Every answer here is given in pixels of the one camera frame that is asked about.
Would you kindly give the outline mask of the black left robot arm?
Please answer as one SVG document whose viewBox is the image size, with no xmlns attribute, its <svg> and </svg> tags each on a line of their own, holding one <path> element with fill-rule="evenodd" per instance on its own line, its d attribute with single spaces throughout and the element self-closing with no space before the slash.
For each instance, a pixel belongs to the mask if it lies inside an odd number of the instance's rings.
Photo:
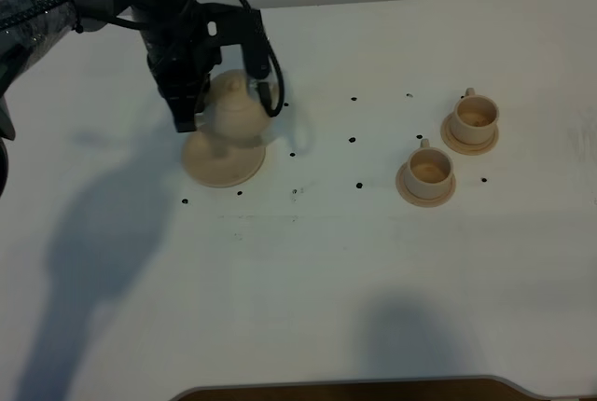
<svg viewBox="0 0 597 401">
<path fill-rule="evenodd" d="M 206 13 L 197 0 L 1 0 L 1 90 L 67 33 L 107 24 L 137 31 L 160 96 L 179 132 L 195 131 L 215 55 L 204 45 Z"/>
</svg>

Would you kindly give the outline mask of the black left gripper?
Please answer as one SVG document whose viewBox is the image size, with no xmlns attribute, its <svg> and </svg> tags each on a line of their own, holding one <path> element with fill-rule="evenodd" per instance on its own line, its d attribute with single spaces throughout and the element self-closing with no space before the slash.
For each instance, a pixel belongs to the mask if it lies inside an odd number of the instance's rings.
<svg viewBox="0 0 597 401">
<path fill-rule="evenodd" d="M 148 26 L 141 32 L 147 64 L 176 131 L 197 130 L 195 116 L 208 104 L 211 72 L 219 57 L 202 49 L 208 31 L 201 4 L 192 1 L 178 9 L 147 4 L 139 7 L 139 21 Z"/>
</svg>

